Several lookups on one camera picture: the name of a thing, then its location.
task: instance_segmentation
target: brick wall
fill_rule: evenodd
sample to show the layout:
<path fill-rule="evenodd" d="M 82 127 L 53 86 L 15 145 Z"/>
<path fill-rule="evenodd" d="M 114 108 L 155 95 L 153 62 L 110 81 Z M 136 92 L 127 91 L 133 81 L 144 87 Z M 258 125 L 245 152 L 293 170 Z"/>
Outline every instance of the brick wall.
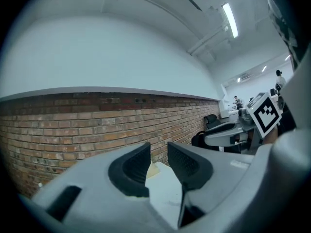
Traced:
<path fill-rule="evenodd" d="M 0 104 L 0 147 L 20 193 L 30 197 L 78 160 L 140 142 L 167 164 L 167 142 L 189 144 L 216 101 L 120 93 L 45 95 Z"/>

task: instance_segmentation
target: ceiling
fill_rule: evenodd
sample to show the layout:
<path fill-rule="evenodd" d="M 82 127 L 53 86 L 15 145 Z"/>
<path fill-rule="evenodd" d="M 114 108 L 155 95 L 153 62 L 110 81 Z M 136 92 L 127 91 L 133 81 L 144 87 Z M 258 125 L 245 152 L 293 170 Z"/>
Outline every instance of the ceiling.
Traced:
<path fill-rule="evenodd" d="M 257 78 L 261 75 L 264 75 L 266 73 L 274 72 L 277 69 L 282 68 L 284 65 L 288 65 L 288 64 L 291 65 L 290 59 L 285 60 L 288 57 L 288 55 L 289 55 L 288 53 L 282 54 L 282 55 L 280 55 L 280 56 L 278 56 L 272 60 L 266 61 L 266 62 L 262 63 L 261 65 L 253 67 L 253 68 L 247 70 L 246 72 L 240 73 L 240 74 L 232 77 L 231 79 L 224 82 L 222 85 L 226 88 L 228 86 L 239 85 L 245 81 L 255 79 L 255 78 Z"/>
<path fill-rule="evenodd" d="M 256 46 L 245 40 L 265 34 L 262 25 L 268 19 L 267 0 L 34 0 L 19 18 L 11 34 L 13 44 L 34 21 L 51 17 L 116 14 L 161 31 L 206 66 L 231 58 Z M 221 6 L 228 2 L 239 36 L 233 38 Z"/>

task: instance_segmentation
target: fluorescent light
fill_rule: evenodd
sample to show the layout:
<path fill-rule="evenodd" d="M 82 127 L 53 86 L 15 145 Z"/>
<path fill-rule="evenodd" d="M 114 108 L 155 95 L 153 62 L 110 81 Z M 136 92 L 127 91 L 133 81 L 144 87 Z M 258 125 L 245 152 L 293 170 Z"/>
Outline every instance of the fluorescent light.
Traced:
<path fill-rule="evenodd" d="M 237 37 L 239 35 L 238 33 L 238 29 L 237 29 L 237 25 L 235 23 L 235 19 L 234 19 L 234 16 L 233 16 L 233 13 L 232 13 L 232 10 L 230 8 L 230 5 L 229 3 L 225 3 L 223 5 L 223 9 L 225 11 L 225 14 L 228 18 L 228 21 L 229 21 L 229 24 L 230 24 L 230 27 L 231 27 L 231 30 L 232 30 L 232 34 L 233 34 L 233 37 Z"/>

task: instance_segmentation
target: person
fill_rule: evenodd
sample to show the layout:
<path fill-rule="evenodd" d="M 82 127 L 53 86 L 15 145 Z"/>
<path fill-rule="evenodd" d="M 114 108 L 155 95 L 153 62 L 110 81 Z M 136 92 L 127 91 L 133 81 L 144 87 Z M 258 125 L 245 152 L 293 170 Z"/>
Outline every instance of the person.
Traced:
<path fill-rule="evenodd" d="M 234 99 L 235 99 L 235 102 L 234 102 L 233 104 L 236 104 L 236 105 L 237 105 L 237 109 L 242 108 L 243 105 L 242 105 L 241 99 L 239 99 L 237 96 L 234 96 Z"/>
<path fill-rule="evenodd" d="M 286 80 L 282 77 L 282 72 L 280 70 L 276 70 L 276 75 L 277 75 L 277 78 L 276 78 L 276 90 L 277 90 L 277 94 L 279 96 L 279 100 L 281 98 L 280 96 L 280 90 L 286 85 Z M 284 104 L 284 107 L 283 107 L 283 112 L 286 112 L 288 111 L 288 107 L 286 104 Z"/>
<path fill-rule="evenodd" d="M 280 70 L 276 70 L 276 83 L 283 88 L 286 85 L 286 80 L 282 77 L 282 72 Z"/>

